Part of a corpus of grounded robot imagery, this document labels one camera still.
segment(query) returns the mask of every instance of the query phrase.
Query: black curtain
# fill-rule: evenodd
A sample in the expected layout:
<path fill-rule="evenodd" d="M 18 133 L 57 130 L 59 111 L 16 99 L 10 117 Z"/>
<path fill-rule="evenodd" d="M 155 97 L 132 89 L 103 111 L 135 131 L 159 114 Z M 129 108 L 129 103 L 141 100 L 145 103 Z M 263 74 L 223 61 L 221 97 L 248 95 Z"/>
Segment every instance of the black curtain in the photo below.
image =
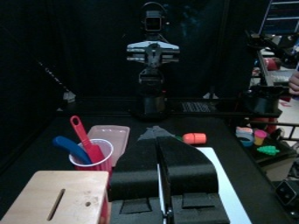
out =
<path fill-rule="evenodd" d="M 0 155 L 12 155 L 61 105 L 77 97 L 136 96 L 144 65 L 127 61 L 127 45 L 144 40 L 144 0 L 0 1 Z M 245 30 L 259 30 L 267 0 L 164 0 L 163 36 L 180 62 L 161 66 L 167 97 L 219 97 L 248 87 L 253 57 Z"/>
<path fill-rule="evenodd" d="M 127 45 L 144 40 L 140 9 L 148 1 L 48 1 L 63 46 L 67 82 L 79 96 L 135 96 L 144 66 L 127 61 Z M 248 87 L 253 58 L 245 30 L 257 31 L 260 0 L 156 1 L 167 11 L 164 37 L 180 47 L 180 62 L 161 66 L 168 97 L 219 96 Z"/>

